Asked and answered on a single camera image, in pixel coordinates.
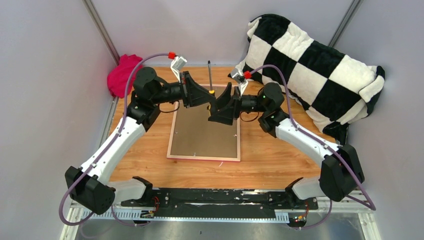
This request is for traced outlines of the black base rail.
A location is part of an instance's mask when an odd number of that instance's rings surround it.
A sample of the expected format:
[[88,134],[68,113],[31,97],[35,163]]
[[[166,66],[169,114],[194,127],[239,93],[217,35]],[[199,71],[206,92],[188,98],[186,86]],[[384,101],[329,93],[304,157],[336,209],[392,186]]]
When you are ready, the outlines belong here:
[[300,215],[318,209],[316,198],[291,206],[284,190],[154,188],[150,200],[126,200],[122,207],[153,210],[154,220],[218,222],[292,222]]

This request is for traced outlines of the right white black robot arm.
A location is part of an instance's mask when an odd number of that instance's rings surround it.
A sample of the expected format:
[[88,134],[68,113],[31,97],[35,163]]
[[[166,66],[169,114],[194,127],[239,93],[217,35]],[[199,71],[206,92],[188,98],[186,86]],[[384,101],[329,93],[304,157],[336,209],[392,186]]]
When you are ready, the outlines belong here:
[[285,188],[285,202],[298,209],[307,199],[328,197],[340,202],[365,180],[356,149],[324,140],[291,119],[281,108],[284,94],[279,84],[267,83],[256,95],[243,95],[229,83],[224,92],[209,104],[208,120],[226,125],[241,113],[260,113],[261,129],[272,137],[285,141],[320,165],[316,177],[300,177]]

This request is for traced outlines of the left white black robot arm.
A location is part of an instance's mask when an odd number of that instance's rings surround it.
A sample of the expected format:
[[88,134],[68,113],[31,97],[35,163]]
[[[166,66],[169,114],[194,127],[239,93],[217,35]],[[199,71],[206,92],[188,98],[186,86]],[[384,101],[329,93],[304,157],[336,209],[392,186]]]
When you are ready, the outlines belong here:
[[80,167],[69,167],[65,180],[68,195],[97,215],[112,205],[135,200],[140,206],[153,201],[152,184],[141,177],[127,181],[110,182],[117,164],[129,148],[154,124],[161,113],[160,104],[182,102],[185,107],[203,104],[214,106],[215,95],[196,83],[188,71],[177,74],[178,81],[168,83],[152,67],[142,67],[135,75],[130,104],[119,126],[94,153],[93,162]]

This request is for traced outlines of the left aluminium corner post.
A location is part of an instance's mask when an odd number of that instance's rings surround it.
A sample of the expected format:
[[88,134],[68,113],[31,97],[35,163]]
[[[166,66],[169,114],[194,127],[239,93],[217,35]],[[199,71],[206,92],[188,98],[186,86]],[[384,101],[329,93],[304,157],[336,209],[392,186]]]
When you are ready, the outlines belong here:
[[103,39],[103,42],[105,43],[110,55],[112,56],[112,59],[114,60],[115,64],[118,65],[120,60],[120,55],[101,19],[100,14],[98,13],[94,5],[94,2],[92,0],[82,0],[82,3],[84,4],[101,38]]

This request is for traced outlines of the black white checkered pillow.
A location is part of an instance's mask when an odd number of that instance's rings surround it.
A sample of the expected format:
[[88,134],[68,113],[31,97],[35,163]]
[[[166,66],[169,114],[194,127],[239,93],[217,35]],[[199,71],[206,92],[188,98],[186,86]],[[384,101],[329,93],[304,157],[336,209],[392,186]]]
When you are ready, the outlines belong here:
[[349,125],[368,117],[385,84],[379,65],[367,65],[311,38],[294,22],[263,14],[248,23],[248,50],[236,66],[251,80],[277,83],[315,126],[340,144]]

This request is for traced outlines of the aluminium corner post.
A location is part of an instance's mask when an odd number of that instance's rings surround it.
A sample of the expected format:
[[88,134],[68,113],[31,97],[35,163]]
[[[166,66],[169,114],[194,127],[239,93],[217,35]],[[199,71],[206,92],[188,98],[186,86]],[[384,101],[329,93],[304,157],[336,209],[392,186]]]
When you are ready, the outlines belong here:
[[94,2],[92,0],[82,0],[82,3],[84,4],[101,38],[103,39],[103,42],[105,43],[110,55],[112,56],[112,59],[114,60],[115,64],[118,65],[120,60],[120,55],[101,19],[100,14],[98,13],[94,5]]
[[351,20],[354,18],[355,14],[361,7],[362,3],[363,3],[363,0],[352,0],[350,2],[349,7],[347,8],[345,14],[343,15],[340,23],[338,24],[335,32],[333,33],[328,43],[329,47],[334,48],[336,46],[336,44],[342,37],[344,31],[348,27],[349,23],[351,22]]

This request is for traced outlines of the magenta cloth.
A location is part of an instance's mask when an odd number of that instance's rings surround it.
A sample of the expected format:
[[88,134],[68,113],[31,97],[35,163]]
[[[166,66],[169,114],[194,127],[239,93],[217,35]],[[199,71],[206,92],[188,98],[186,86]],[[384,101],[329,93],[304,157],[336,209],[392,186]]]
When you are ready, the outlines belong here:
[[112,97],[123,99],[126,96],[125,87],[130,73],[142,60],[143,58],[135,54],[124,54],[120,56],[118,66],[116,66],[106,78],[107,88]]

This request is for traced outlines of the yellow black screwdriver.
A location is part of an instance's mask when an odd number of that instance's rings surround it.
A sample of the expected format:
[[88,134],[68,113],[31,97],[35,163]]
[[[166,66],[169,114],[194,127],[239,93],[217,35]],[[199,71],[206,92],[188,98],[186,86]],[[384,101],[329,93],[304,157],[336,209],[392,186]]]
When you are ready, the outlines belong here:
[[[213,88],[213,78],[212,78],[212,66],[211,66],[210,60],[207,61],[207,69],[208,69],[208,80],[209,80],[209,91],[208,92],[211,96],[215,97],[215,90]],[[209,107],[207,108],[209,110],[210,116],[213,114],[214,107],[215,107],[215,102],[213,101],[209,104]]]

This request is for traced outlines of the right aluminium corner post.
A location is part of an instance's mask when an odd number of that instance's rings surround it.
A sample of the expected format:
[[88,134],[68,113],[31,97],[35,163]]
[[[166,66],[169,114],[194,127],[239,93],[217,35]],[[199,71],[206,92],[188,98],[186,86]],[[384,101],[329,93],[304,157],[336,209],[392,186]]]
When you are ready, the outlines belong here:
[[338,24],[335,32],[333,33],[328,43],[329,47],[334,48],[336,46],[336,44],[342,37],[344,31],[348,27],[349,23],[351,22],[351,20],[354,18],[355,14],[361,7],[362,3],[363,3],[363,0],[352,0],[350,2],[349,7],[347,8],[345,14],[343,15],[340,23]]

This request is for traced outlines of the pink picture frame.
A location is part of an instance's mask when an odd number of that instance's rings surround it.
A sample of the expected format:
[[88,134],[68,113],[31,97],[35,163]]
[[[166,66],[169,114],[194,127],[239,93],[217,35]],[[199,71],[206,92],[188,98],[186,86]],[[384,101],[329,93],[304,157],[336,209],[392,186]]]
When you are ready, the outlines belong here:
[[175,108],[167,158],[177,160],[240,162],[240,120],[232,125],[208,121],[207,104]]

